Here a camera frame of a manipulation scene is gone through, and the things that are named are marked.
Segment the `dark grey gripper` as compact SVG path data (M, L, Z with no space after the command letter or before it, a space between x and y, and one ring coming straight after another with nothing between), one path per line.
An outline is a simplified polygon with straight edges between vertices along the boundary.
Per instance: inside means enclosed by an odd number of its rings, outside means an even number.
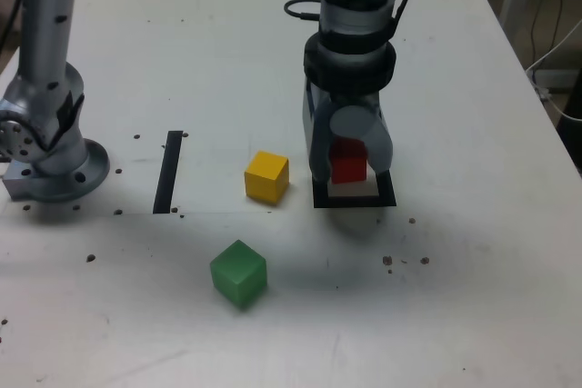
M367 161L376 174L391 168L393 143L381 116L378 91L346 95L323 90L306 80L302 116L308 163L317 182L327 183L331 177L333 134L363 143Z

